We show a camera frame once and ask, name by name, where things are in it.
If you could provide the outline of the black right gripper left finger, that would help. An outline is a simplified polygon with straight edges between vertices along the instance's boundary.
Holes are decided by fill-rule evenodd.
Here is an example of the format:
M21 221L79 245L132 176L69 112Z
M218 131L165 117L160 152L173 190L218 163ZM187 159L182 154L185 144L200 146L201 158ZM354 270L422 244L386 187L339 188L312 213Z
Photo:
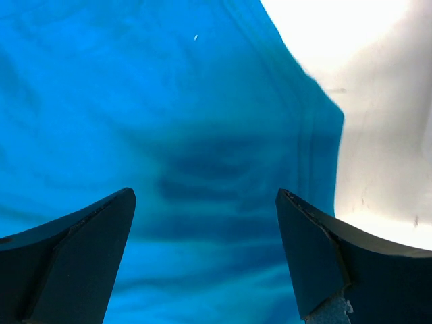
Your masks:
M1 322L101 324L136 208L131 188L1 239Z

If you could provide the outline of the blue t-shirt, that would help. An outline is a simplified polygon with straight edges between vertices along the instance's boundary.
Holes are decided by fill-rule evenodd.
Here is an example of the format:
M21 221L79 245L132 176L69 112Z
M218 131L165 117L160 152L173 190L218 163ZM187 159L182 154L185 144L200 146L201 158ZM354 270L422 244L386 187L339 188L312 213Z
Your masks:
M343 122L260 1L1 2L1 234L132 188L106 323L298 323L275 197L333 214Z

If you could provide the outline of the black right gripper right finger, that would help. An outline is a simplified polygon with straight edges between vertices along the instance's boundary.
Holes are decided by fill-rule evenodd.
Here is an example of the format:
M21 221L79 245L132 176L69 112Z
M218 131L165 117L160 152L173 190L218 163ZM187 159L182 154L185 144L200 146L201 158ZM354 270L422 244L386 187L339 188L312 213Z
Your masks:
M386 240L287 190L277 218L306 323L430 323L431 252Z

